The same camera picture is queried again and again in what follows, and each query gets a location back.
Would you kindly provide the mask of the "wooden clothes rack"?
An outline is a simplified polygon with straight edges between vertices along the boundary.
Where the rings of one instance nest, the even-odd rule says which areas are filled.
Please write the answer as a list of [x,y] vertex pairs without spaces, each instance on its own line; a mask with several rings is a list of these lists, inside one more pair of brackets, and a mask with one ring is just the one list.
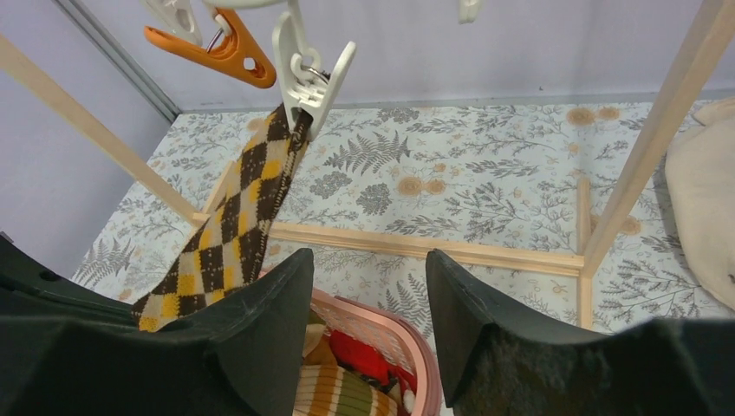
[[[687,111],[697,99],[733,37],[734,3],[702,2],[628,156],[602,218],[593,230],[589,228],[589,181],[581,178],[578,182],[577,230],[582,249],[580,255],[298,224],[276,223],[272,227],[272,235],[276,239],[294,242],[406,257],[422,257],[429,250],[440,249],[461,263],[572,276],[578,280],[579,324],[583,328],[591,328],[592,279]],[[116,137],[6,37],[1,39],[1,67],[95,143],[131,177],[166,202],[185,221],[199,225],[208,218],[207,214],[197,211],[132,148]]]

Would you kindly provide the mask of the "brown argyle sock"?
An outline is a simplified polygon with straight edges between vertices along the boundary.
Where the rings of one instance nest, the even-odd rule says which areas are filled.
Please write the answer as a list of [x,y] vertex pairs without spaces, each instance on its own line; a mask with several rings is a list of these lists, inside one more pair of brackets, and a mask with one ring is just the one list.
[[141,331],[165,325],[218,302],[258,279],[270,227],[308,148],[311,115],[293,124],[279,106],[249,140],[224,180],[224,196],[193,234],[163,280],[133,306]]

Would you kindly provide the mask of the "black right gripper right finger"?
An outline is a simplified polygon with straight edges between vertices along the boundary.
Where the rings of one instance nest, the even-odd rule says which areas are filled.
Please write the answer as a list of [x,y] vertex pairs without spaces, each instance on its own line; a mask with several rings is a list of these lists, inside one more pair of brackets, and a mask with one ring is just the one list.
[[445,403],[457,415],[731,415],[734,322],[654,318],[604,335],[426,255]]

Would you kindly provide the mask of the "beige maroon striped sock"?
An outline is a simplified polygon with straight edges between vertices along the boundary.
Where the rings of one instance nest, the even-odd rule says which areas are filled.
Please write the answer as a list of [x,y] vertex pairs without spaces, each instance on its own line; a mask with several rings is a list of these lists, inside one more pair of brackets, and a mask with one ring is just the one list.
[[340,365],[328,344],[331,332],[321,323],[306,329],[295,415],[406,415],[413,394],[398,387],[383,393]]

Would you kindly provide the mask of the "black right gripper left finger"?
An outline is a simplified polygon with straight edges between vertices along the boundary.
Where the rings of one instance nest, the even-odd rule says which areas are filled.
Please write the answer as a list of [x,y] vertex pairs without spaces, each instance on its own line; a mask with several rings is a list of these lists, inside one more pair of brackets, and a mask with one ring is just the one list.
[[1,315],[4,415],[289,415],[314,256],[300,249],[155,333],[61,315]]

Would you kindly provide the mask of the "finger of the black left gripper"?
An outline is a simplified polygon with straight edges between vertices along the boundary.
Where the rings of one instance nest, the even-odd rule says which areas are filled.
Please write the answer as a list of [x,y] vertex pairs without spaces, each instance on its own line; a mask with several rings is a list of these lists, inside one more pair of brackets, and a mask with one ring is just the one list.
[[1,315],[61,315],[134,325],[131,306],[56,274],[1,238]]

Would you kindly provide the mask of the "red snowflake sock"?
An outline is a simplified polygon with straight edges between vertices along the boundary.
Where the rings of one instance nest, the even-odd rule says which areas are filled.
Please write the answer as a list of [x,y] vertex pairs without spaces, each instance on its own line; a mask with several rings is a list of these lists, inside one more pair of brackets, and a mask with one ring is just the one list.
[[328,344],[338,363],[357,374],[372,387],[390,393],[417,392],[417,379],[403,367],[386,360],[377,349],[337,330],[332,330]]

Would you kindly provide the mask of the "pink laundry basket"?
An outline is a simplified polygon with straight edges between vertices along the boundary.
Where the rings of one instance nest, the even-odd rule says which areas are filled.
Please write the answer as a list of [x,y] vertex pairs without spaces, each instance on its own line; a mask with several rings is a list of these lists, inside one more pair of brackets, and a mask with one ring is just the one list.
[[417,271],[317,270],[312,309],[325,321],[324,336],[349,336],[416,378],[415,415],[441,414],[443,393],[426,281]]

